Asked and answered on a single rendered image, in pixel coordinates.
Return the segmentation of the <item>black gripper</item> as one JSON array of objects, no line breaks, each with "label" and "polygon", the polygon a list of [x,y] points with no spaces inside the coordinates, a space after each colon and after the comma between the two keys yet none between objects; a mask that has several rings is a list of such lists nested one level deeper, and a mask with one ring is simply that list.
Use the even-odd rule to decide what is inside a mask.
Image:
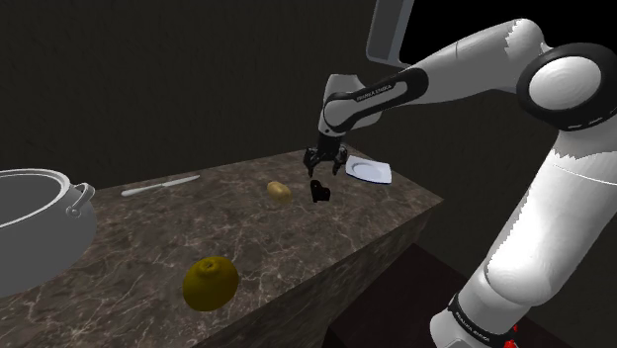
[{"label": "black gripper", "polygon": [[330,136],[321,133],[317,147],[308,147],[305,151],[303,164],[308,170],[308,176],[313,176],[316,165],[321,161],[333,161],[332,174],[337,175],[340,168],[346,164],[347,148],[342,144],[342,136]]}]

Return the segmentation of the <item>small black angular object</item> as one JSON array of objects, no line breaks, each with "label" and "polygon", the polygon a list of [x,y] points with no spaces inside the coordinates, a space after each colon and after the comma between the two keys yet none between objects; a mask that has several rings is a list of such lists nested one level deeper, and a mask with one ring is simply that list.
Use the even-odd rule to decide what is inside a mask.
[{"label": "small black angular object", "polygon": [[311,180],[309,183],[312,201],[328,202],[331,197],[331,191],[329,188],[324,187],[318,180]]}]

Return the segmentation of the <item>white square plate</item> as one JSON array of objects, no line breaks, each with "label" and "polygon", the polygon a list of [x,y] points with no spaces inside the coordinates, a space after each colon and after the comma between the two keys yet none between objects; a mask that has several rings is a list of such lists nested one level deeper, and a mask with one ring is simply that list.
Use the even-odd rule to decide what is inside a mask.
[{"label": "white square plate", "polygon": [[350,155],[345,164],[345,172],[356,179],[375,184],[392,183],[392,169],[389,163],[374,161]]}]

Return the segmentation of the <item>brown potato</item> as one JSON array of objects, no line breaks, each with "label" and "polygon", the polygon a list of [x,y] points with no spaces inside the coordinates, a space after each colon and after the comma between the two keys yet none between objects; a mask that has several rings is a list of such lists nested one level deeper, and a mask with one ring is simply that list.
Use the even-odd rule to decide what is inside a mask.
[{"label": "brown potato", "polygon": [[272,181],[267,184],[267,193],[273,201],[279,204],[288,204],[293,200],[291,190],[278,181]]}]

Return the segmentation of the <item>grey flat panel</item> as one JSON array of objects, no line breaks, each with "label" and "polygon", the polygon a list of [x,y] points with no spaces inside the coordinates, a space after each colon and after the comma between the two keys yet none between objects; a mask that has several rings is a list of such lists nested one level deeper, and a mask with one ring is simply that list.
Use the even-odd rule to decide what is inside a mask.
[{"label": "grey flat panel", "polygon": [[380,64],[406,68],[400,50],[415,0],[376,0],[366,44],[366,57]]}]

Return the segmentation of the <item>dark robot stand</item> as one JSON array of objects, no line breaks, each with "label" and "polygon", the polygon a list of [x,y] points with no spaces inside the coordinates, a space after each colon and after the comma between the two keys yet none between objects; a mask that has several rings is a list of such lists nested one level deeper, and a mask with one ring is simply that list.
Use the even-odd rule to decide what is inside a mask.
[{"label": "dark robot stand", "polygon": [[321,348],[435,348],[429,321],[465,283],[413,244],[332,321]]}]

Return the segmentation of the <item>white table knife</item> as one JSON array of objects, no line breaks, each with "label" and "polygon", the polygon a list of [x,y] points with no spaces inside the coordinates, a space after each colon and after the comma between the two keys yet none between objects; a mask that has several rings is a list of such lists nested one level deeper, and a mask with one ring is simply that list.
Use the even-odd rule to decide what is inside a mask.
[{"label": "white table knife", "polygon": [[167,188],[167,187],[172,187],[172,186],[176,186],[176,185],[181,185],[184,183],[188,183],[188,182],[192,182],[195,181],[197,179],[199,179],[201,177],[201,175],[194,175],[194,176],[189,176],[189,177],[184,177],[184,178],[180,178],[180,179],[175,179],[175,180],[171,180],[171,181],[166,181],[163,183],[158,183],[155,185],[150,185],[150,186],[144,186],[144,187],[139,187],[139,188],[134,188],[134,189],[128,189],[128,190],[124,190],[121,191],[121,196],[122,197],[129,197],[129,196],[133,196],[148,190],[154,190],[154,189],[159,189],[159,188]]}]

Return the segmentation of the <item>yellow-green apple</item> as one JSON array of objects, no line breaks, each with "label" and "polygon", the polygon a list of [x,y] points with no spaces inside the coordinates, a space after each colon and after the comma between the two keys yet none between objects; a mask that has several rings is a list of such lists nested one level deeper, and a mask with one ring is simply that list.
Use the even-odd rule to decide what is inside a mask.
[{"label": "yellow-green apple", "polygon": [[223,307],[235,295],[239,275],[232,262],[221,256],[201,259],[191,266],[182,284],[187,305],[197,311]]}]

